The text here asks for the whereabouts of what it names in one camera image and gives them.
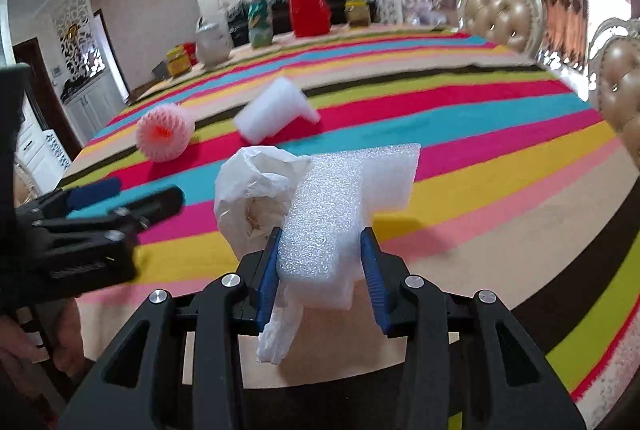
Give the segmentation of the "person left hand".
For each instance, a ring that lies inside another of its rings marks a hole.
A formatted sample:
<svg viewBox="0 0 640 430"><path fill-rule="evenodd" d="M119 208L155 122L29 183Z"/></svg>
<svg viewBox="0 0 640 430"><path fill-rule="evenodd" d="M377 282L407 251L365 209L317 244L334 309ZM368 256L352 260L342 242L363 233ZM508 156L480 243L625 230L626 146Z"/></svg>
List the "person left hand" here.
<svg viewBox="0 0 640 430"><path fill-rule="evenodd" d="M68 402L90 366L81 336L80 313L74 298L55 302L49 346L29 335L17 320L1 315L1 365L22 393L36 396L52 389Z"/></svg>

